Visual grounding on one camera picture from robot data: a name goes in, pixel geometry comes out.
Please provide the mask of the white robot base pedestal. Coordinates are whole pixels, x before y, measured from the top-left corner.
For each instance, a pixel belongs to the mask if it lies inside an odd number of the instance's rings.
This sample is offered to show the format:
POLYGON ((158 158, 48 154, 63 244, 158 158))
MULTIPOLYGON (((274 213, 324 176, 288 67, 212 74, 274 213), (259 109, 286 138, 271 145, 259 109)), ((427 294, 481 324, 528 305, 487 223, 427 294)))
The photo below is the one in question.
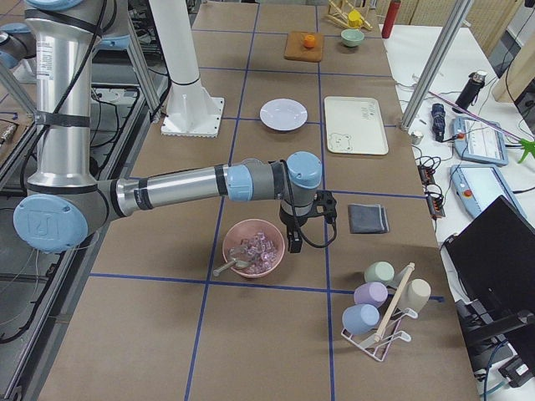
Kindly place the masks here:
POLYGON ((171 89, 164 135, 213 138, 218 135, 225 100, 212 97, 201 82, 185 1, 151 1, 171 89))

